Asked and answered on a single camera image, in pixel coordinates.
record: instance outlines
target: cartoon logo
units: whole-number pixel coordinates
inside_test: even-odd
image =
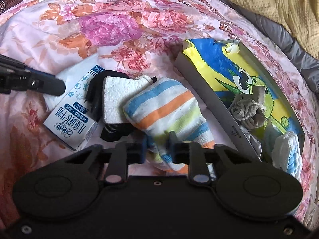
[[[73,134],[73,131],[69,128],[66,128],[65,124],[62,122],[62,123],[56,123],[55,125],[55,128],[58,130],[58,131],[61,131],[61,134],[64,134],[64,137],[70,137],[72,136]]]
[[[240,68],[237,64],[232,62],[232,68],[227,69],[232,76],[232,81],[234,86],[224,83],[217,78],[217,80],[222,86],[224,86],[227,90],[231,91],[234,94],[253,94],[252,87],[253,86],[264,86],[265,90],[265,102],[266,106],[265,116],[267,119],[271,119],[272,123],[282,132],[285,133],[286,129],[289,126],[288,118],[285,116],[282,117],[280,123],[272,117],[272,110],[274,108],[274,99],[272,97],[272,93],[270,92],[267,85],[257,76],[250,76],[244,69]]]
[[[81,81],[86,81],[86,80],[89,80],[89,76],[86,74],[85,76],[83,76],[82,80]]]
[[[81,84],[80,84],[80,83],[77,83],[77,84],[74,86],[74,88],[75,88],[76,90],[79,90],[79,89],[81,88]]]

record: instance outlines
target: pink rose print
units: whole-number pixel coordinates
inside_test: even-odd
[[[122,73],[127,74],[127,71],[125,69],[121,68],[121,67],[116,67],[114,70],[117,71],[117,72],[122,72]]]
[[[143,70],[150,67],[149,63],[146,62],[146,57],[140,53],[134,52],[133,57],[129,61],[129,68],[137,72],[143,72]]]
[[[234,34],[238,35],[239,37],[244,36],[244,30],[237,25],[232,26],[232,31]]]
[[[165,46],[172,53],[173,58],[176,59],[178,53],[181,50],[181,47],[183,46],[183,40],[180,39],[178,36],[173,35],[170,36],[168,40],[165,40]]]
[[[207,25],[204,23],[204,27],[205,27],[205,30],[209,30],[209,31],[213,31],[215,29],[215,27],[211,26],[211,25]]]
[[[111,52],[114,55],[113,59],[121,63],[123,67],[128,67],[128,63],[134,55],[134,51],[127,46],[120,46]]]
[[[76,18],[72,13],[74,8],[75,6],[73,4],[65,4],[64,7],[61,8],[60,15],[63,16],[64,21],[69,21]]]
[[[164,32],[186,33],[187,25],[193,24],[191,16],[173,10],[144,11],[143,19],[149,28],[159,28]]]
[[[79,18],[80,31],[93,45],[115,46],[139,39],[142,31],[129,15],[100,12]]]
[[[199,4],[199,3],[194,3],[192,4],[199,12],[201,13],[207,13],[209,12],[207,7],[203,4]]]
[[[153,0],[157,7],[159,8],[181,8],[181,4],[176,2],[171,2],[170,0]]]
[[[139,11],[147,7],[142,0],[117,0],[110,8],[116,11]]]
[[[151,39],[149,46],[149,52],[152,52],[156,55],[160,56],[163,54],[168,54],[168,48],[165,45],[165,40],[162,37]]]

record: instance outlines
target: black sock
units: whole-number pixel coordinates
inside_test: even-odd
[[[120,140],[121,137],[128,136],[136,128],[130,123],[124,124],[105,124],[101,138],[106,142],[114,142]]]

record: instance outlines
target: striped towel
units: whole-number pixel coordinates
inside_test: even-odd
[[[214,145],[197,100],[176,80],[159,79],[130,99],[123,110],[130,123],[147,134],[149,149],[155,153],[152,162],[160,164],[155,166],[165,171],[187,170],[184,164],[174,164],[167,155],[166,141],[170,131],[175,131],[179,141],[198,142],[204,148]]]

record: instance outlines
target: pink floral fabric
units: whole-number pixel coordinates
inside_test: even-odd
[[[253,25],[218,0],[27,0],[0,15],[0,53],[52,74],[98,53],[105,69],[181,80],[173,62],[184,39],[240,39],[286,95],[306,134],[304,198],[296,217],[317,224],[318,101],[288,58]],[[72,151],[45,129],[49,112],[35,92],[0,95],[0,226],[18,217],[13,184]],[[89,144],[101,143],[94,137]],[[130,173],[163,175],[151,166]]]
[[[100,12],[79,18],[80,31],[98,46],[115,46],[139,39],[142,31],[130,15]]]

